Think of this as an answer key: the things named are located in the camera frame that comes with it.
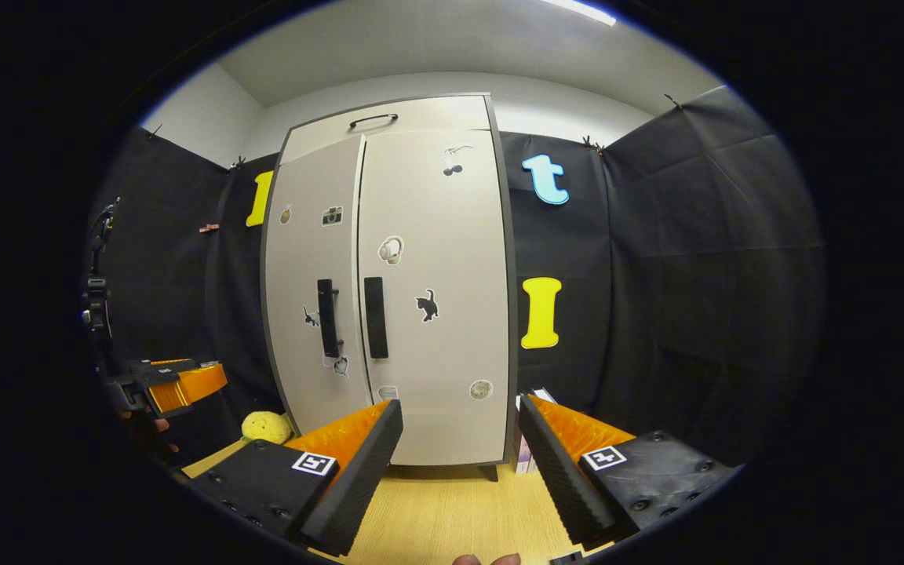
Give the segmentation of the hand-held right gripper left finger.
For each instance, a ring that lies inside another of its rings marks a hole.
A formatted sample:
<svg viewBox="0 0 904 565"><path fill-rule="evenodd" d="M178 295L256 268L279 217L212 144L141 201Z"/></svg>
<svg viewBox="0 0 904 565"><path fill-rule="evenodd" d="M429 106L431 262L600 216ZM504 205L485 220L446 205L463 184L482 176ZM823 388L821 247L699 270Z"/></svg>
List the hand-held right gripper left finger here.
<svg viewBox="0 0 904 565"><path fill-rule="evenodd" d="M388 399L284 444L248 441L189 486L267 537L345 556L403 429L401 402Z"/></svg>

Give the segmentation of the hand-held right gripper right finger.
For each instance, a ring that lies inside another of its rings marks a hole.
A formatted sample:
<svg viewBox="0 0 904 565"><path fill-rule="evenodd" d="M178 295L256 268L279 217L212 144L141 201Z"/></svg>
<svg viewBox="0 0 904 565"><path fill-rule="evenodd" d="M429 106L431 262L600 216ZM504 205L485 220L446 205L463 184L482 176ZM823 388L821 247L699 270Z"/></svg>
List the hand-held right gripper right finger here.
<svg viewBox="0 0 904 565"><path fill-rule="evenodd" d="M570 543L592 550L659 529L738 475L664 430L635 436L534 394L520 431Z"/></svg>

